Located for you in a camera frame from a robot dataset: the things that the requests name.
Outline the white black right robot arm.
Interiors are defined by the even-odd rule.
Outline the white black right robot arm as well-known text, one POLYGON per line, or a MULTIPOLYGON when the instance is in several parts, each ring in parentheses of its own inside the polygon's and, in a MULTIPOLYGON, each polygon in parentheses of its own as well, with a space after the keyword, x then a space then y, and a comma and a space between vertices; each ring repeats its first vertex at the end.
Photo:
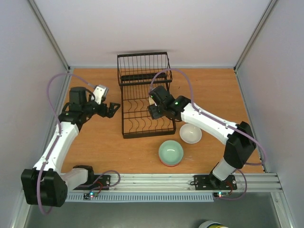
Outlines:
POLYGON ((149 91, 149 97, 154 101, 148 106, 152 119, 165 116, 192 124, 225 145, 223 158, 209 174, 214 190, 225 185, 233 171, 242 169, 257 147, 251 127, 246 122, 237 124, 221 119, 196 106, 189 98, 182 95, 174 98, 163 86, 149 91))

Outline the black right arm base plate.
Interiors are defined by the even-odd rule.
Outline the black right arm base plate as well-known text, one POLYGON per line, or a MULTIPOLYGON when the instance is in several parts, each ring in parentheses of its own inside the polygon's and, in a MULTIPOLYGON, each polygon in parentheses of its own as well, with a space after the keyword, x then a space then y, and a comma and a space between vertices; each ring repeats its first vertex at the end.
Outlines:
POLYGON ((194 175, 190 182, 195 190, 237 190, 236 179, 234 175, 229 175, 225 180, 218 180, 211 175, 194 175))

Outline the black wire dish rack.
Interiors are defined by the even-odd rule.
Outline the black wire dish rack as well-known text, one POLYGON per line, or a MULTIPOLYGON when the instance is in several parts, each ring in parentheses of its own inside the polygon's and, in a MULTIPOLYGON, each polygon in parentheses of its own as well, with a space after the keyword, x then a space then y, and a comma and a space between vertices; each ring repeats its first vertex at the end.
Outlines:
POLYGON ((172 135, 176 123, 166 117, 151 118, 149 89, 153 77, 170 67, 168 53, 119 54, 117 78, 122 101, 122 135, 125 139, 172 135))

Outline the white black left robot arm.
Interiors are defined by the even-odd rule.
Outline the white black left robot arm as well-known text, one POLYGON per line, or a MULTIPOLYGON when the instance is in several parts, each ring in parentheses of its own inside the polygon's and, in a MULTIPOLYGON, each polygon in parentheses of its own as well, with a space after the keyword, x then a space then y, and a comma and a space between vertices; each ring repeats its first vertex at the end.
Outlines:
POLYGON ((92 166, 76 165, 66 174, 61 168, 67 152, 83 125, 93 115, 112 118, 120 104, 106 104, 108 88, 103 85, 90 91, 85 87, 73 87, 69 101, 58 116, 59 124, 45 152, 32 169, 21 174, 21 183, 26 202, 29 205, 61 207, 69 191, 92 189, 98 177, 92 166))

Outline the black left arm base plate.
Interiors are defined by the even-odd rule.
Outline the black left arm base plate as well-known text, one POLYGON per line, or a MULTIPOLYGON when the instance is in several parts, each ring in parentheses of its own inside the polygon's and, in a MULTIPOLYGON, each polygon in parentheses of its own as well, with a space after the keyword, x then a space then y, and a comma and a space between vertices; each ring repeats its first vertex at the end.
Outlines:
POLYGON ((109 173, 102 176, 94 175, 91 180, 88 180, 85 184, 77 186, 73 190, 109 190, 111 185, 111 175, 109 173))

